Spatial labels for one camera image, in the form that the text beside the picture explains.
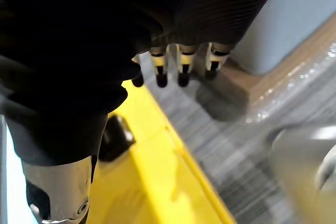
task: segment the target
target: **gray bin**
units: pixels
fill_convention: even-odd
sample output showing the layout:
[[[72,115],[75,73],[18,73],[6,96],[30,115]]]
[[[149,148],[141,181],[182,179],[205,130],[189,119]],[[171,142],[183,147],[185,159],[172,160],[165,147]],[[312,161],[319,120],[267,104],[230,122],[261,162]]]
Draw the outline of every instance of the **gray bin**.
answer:
[[[336,0],[268,0],[232,58],[249,73],[267,73],[334,12]]]

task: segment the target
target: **yellow plastic edge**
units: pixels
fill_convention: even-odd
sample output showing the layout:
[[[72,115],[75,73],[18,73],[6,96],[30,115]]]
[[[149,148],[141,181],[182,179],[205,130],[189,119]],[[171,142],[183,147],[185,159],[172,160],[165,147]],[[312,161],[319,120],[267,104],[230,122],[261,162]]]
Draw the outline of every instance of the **yellow plastic edge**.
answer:
[[[123,86],[126,88],[127,91],[135,89],[135,87],[132,85],[130,81],[125,82]],[[179,152],[184,162],[188,165],[194,176],[198,179],[201,187],[204,190],[204,194],[208,198],[209,202],[213,205],[221,221],[227,224],[235,224],[236,223],[235,219],[233,218],[233,216],[231,215],[231,213],[229,212],[223,201],[220,199],[218,193],[211,185],[210,181],[202,172],[202,169],[199,167],[193,156],[188,151],[187,147],[185,146],[180,136],[175,131],[174,127],[172,126],[166,115],[163,113],[157,102],[152,97],[151,92],[146,87],[142,87],[141,89],[143,89],[143,92],[148,94],[148,97],[150,97],[151,99],[152,108],[155,109],[156,112],[160,114],[161,119],[164,120],[165,128],[171,136],[173,144],[176,147],[176,151]]]

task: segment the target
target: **black fabric sleeve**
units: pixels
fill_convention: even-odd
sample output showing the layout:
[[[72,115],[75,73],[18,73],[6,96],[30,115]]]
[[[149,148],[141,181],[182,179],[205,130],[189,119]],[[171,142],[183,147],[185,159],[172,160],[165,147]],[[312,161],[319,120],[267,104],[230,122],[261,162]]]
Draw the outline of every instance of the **black fabric sleeve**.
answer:
[[[167,32],[183,0],[0,0],[0,113],[27,163],[96,154],[127,97],[136,53]]]

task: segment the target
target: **yellow tray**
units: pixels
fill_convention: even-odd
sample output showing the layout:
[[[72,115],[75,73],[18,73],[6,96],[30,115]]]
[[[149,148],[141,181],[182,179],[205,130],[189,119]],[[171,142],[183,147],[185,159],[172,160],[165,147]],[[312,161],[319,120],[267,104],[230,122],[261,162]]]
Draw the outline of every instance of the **yellow tray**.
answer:
[[[115,113],[135,144],[98,165],[88,223],[235,223],[147,88],[123,86],[129,97]]]

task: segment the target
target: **blurry gray object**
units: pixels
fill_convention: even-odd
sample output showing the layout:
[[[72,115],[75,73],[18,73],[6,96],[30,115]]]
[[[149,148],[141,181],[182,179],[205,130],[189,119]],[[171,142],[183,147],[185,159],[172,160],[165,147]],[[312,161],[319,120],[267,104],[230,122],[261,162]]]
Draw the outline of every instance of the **blurry gray object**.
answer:
[[[304,221],[336,223],[336,125],[284,128],[269,160]]]
[[[249,73],[267,73],[334,12],[336,0],[268,0],[231,57]]]

